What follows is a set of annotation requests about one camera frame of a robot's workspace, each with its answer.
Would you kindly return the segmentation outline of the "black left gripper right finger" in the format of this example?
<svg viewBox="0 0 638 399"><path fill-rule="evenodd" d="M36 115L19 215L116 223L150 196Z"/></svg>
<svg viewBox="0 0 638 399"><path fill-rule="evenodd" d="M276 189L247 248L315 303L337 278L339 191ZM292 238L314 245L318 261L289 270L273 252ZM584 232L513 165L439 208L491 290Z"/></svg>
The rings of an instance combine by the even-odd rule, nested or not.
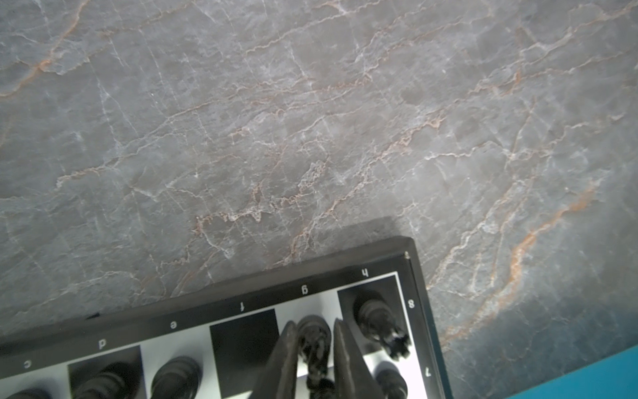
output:
<svg viewBox="0 0 638 399"><path fill-rule="evenodd" d="M348 324L334 322L334 376L337 398L384 398L366 365Z"/></svg>

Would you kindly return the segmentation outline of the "black chess knight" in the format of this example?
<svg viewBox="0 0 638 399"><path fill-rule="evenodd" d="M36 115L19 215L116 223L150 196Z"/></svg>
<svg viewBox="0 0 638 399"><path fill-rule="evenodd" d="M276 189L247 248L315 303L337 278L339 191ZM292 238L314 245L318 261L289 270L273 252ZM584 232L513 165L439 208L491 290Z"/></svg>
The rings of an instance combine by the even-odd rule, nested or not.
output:
<svg viewBox="0 0 638 399"><path fill-rule="evenodd" d="M335 398L334 382L327 378L332 332L318 315L304 317L298 325L298 350L307 365L307 389L310 398Z"/></svg>

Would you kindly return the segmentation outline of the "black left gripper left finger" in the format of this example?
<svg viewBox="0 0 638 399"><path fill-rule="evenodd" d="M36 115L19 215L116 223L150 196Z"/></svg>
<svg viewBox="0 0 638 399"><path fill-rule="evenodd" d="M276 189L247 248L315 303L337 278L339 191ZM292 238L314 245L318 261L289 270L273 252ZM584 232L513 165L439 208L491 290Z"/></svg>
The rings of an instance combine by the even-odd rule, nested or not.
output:
<svg viewBox="0 0 638 399"><path fill-rule="evenodd" d="M281 332L250 398L291 399L295 397L298 344L297 324L289 321Z"/></svg>

